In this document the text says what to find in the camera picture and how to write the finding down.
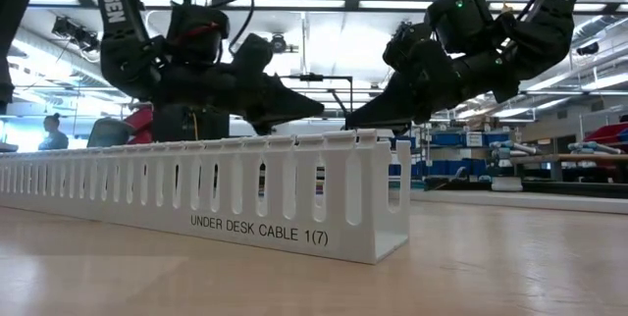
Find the blue shirt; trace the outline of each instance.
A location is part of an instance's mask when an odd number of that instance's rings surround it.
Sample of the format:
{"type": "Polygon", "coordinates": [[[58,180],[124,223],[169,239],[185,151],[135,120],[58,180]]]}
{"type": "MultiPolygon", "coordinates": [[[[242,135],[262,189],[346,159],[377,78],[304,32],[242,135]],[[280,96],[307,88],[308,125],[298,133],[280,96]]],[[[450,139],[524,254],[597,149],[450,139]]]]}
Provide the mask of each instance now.
{"type": "Polygon", "coordinates": [[[39,150],[68,149],[68,137],[62,132],[51,132],[39,144],[39,150]]]}

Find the desk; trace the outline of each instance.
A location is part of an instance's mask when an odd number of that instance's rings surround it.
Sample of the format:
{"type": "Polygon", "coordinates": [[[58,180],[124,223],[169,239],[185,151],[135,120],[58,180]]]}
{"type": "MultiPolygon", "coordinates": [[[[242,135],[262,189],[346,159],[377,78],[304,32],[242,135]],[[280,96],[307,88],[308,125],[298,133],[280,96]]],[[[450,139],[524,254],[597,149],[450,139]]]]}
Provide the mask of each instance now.
{"type": "Polygon", "coordinates": [[[519,170],[524,164],[550,163],[551,178],[558,182],[562,181],[562,162],[581,161],[612,162],[617,167],[619,181],[627,183],[628,154],[549,154],[510,158],[510,162],[516,165],[519,170]]]}
{"type": "Polygon", "coordinates": [[[623,215],[413,203],[376,266],[0,208],[0,315],[625,316],[623,215]]]}

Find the table surface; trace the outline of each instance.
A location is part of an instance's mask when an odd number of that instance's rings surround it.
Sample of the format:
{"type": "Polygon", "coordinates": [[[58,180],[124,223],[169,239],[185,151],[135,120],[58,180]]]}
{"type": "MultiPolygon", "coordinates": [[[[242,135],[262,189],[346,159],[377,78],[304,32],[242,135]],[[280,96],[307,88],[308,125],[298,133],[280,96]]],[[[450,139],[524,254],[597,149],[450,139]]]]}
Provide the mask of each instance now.
{"type": "Polygon", "coordinates": [[[0,208],[0,315],[628,315],[628,218],[413,203],[377,266],[0,208]]]}
{"type": "Polygon", "coordinates": [[[512,164],[558,161],[628,161],[628,154],[547,154],[510,158],[512,164]]]}

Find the robotic arm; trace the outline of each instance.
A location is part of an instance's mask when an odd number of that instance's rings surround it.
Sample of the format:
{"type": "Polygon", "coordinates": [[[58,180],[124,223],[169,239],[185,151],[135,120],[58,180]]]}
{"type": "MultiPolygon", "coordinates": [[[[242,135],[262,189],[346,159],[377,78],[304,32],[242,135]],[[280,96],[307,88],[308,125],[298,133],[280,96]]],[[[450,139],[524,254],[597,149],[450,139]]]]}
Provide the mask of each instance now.
{"type": "Polygon", "coordinates": [[[389,84],[350,114],[347,125],[406,132],[411,121],[428,122],[433,113],[488,91],[506,101],[521,80],[568,55],[575,3],[530,0],[519,16],[506,11],[494,20],[486,0],[435,1],[424,23],[402,25],[392,37],[384,52],[395,70],[389,84]]]}
{"type": "Polygon", "coordinates": [[[258,134],[268,134],[273,125],[322,113],[323,104],[263,73],[273,57],[272,48],[255,34],[246,37],[230,64],[220,63],[230,24],[216,7],[233,1],[209,7],[192,0],[173,4],[167,36],[149,38],[140,0],[98,0],[104,31],[103,77],[127,95],[157,107],[209,105],[241,115],[258,134]]]}

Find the person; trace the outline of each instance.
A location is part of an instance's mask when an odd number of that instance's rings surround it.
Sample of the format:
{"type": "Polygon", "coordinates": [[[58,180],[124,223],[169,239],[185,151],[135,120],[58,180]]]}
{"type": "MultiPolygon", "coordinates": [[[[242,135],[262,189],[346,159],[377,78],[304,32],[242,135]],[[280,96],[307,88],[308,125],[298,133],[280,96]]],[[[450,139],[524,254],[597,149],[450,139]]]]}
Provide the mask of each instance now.
{"type": "Polygon", "coordinates": [[[61,115],[46,116],[43,120],[43,128],[48,136],[39,144],[39,150],[68,149],[68,137],[59,131],[59,118],[61,115]]]}

